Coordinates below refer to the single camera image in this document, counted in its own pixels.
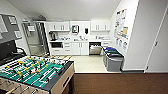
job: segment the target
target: countertop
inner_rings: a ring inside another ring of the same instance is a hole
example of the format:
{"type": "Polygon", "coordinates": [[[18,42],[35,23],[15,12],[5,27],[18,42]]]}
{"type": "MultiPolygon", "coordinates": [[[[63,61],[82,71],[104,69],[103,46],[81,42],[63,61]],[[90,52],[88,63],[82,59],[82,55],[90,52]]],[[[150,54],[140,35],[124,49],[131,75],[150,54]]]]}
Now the countertop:
{"type": "Polygon", "coordinates": [[[49,42],[106,42],[111,40],[101,40],[101,39],[94,39],[94,40],[56,40],[56,41],[49,41],[49,42]]]}

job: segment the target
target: trash can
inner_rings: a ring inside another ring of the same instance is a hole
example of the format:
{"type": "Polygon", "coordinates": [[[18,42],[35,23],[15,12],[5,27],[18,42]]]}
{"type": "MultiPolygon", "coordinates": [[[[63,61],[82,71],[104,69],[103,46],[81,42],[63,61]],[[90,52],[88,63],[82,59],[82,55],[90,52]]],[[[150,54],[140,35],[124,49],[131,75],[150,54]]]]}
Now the trash can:
{"type": "Polygon", "coordinates": [[[107,55],[107,71],[119,72],[123,60],[124,56],[119,53],[107,55]]]}
{"type": "Polygon", "coordinates": [[[119,52],[112,47],[103,47],[103,62],[105,67],[107,66],[107,54],[110,54],[110,53],[119,53],[119,52]]]}

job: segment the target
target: stainless steel refrigerator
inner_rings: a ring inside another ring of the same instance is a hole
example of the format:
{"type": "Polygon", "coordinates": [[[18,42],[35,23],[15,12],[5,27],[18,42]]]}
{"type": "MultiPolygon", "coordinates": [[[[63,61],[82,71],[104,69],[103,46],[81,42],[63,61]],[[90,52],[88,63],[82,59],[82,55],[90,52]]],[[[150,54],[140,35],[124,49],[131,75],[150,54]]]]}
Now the stainless steel refrigerator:
{"type": "Polygon", "coordinates": [[[44,23],[23,22],[24,33],[31,55],[49,53],[44,23]]]}

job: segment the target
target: foosball table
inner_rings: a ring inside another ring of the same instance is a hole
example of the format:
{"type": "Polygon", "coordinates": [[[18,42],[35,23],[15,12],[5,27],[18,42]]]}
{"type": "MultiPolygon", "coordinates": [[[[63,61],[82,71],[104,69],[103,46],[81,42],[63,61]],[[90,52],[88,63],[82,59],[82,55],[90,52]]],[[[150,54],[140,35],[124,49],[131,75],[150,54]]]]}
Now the foosball table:
{"type": "Polygon", "coordinates": [[[61,94],[69,83],[74,92],[72,56],[24,56],[0,66],[0,89],[6,94],[61,94]]]}

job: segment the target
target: white cabinet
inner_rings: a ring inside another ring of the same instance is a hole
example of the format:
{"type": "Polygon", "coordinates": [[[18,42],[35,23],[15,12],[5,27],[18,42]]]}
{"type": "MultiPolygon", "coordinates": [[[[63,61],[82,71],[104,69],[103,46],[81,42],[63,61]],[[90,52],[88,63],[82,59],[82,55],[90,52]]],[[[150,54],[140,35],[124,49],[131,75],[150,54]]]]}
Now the white cabinet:
{"type": "Polygon", "coordinates": [[[55,22],[50,22],[49,23],[49,29],[50,29],[50,31],[56,31],[55,26],[56,26],[55,22]]]}
{"type": "Polygon", "coordinates": [[[50,49],[51,55],[64,55],[63,54],[63,48],[51,48],[50,49]]]}
{"type": "Polygon", "coordinates": [[[89,55],[89,43],[81,43],[81,55],[89,55]]]}
{"type": "Polygon", "coordinates": [[[72,43],[72,55],[80,55],[80,43],[72,43]]]}
{"type": "Polygon", "coordinates": [[[63,43],[63,48],[64,48],[64,55],[72,55],[72,47],[70,42],[64,42],[63,43]]]}
{"type": "Polygon", "coordinates": [[[89,55],[89,43],[88,42],[73,42],[72,43],[72,55],[89,55]]]}
{"type": "Polygon", "coordinates": [[[110,21],[91,21],[91,31],[110,31],[110,21]]]}
{"type": "Polygon", "coordinates": [[[50,31],[70,31],[69,22],[50,22],[50,31]]]}
{"type": "Polygon", "coordinates": [[[107,46],[109,46],[109,44],[110,44],[110,41],[102,41],[101,42],[101,46],[103,46],[103,47],[107,47],[107,46]]]}

